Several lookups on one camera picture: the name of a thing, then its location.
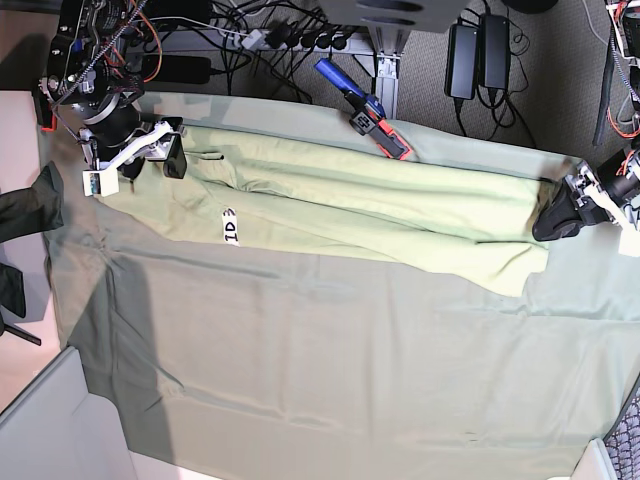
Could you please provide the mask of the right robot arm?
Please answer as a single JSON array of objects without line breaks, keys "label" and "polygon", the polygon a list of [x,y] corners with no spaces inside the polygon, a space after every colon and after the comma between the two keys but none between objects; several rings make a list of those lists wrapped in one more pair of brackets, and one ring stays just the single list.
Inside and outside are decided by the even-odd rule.
[{"label": "right robot arm", "polygon": [[70,135],[82,148],[97,192],[105,170],[134,180],[147,162],[181,179],[187,170],[180,117],[143,115],[135,106],[148,82],[159,73],[134,70],[124,59],[126,47],[156,30],[142,1],[65,1],[51,41],[43,76],[32,90],[37,123],[52,132],[65,123],[70,107],[80,118]]}]

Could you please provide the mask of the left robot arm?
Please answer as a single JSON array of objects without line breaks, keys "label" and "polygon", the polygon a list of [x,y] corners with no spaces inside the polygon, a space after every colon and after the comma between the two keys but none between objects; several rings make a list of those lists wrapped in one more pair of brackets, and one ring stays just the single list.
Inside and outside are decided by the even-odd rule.
[{"label": "left robot arm", "polygon": [[[602,143],[606,126],[630,144],[597,168],[585,161],[571,167],[541,209],[532,234],[539,242],[549,242],[575,237],[584,227],[611,223],[621,228],[620,242],[629,244],[626,254],[633,256],[639,246],[639,3],[606,1],[604,5],[610,29],[592,144]],[[634,109],[624,124],[610,107],[615,76]]]}]

